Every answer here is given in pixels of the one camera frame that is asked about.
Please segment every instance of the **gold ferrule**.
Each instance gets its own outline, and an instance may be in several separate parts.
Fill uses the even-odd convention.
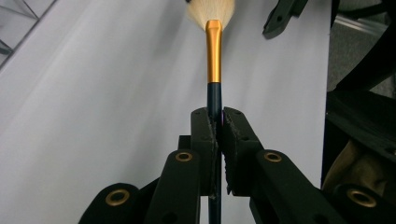
[[[207,82],[221,82],[221,34],[220,21],[206,23]]]

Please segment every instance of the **white table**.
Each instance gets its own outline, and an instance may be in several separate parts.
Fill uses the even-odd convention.
[[[308,1],[265,40],[276,2],[237,1],[223,34],[223,105],[317,186],[331,3]],[[205,33],[185,7],[58,0],[0,71],[0,223],[77,223],[106,186],[160,175],[205,106]],[[224,223],[254,223],[248,199],[224,195],[222,210]]]

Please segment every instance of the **fan brush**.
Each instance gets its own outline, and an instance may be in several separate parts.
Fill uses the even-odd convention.
[[[221,36],[233,16],[234,0],[186,0],[193,21],[206,33],[207,113],[218,135],[221,127]],[[221,223],[221,152],[216,155],[215,192],[209,197],[209,223]]]

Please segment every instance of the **brush bristles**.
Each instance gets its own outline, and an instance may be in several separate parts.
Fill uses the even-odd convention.
[[[192,20],[203,30],[212,20],[220,21],[224,30],[233,16],[234,7],[234,0],[190,0],[187,9]]]

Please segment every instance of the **hole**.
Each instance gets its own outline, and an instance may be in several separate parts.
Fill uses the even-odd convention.
[[[393,156],[396,156],[396,148],[388,147],[385,149],[388,153],[392,154]]]
[[[376,207],[376,200],[371,195],[366,194],[358,189],[349,189],[346,192],[347,197],[354,203],[364,207]]]
[[[177,215],[173,212],[167,212],[167,213],[163,214],[162,221],[165,224],[175,223],[177,221]]]
[[[266,152],[264,154],[264,158],[268,161],[272,161],[272,162],[279,162],[282,161],[282,157],[280,157],[279,155],[277,155],[274,152]]]
[[[322,214],[314,215],[314,221],[318,224],[329,224],[329,219]]]
[[[129,196],[128,190],[116,189],[107,194],[106,203],[110,206],[118,206],[128,201]]]
[[[192,159],[192,155],[188,152],[180,152],[176,154],[177,161],[190,161]]]

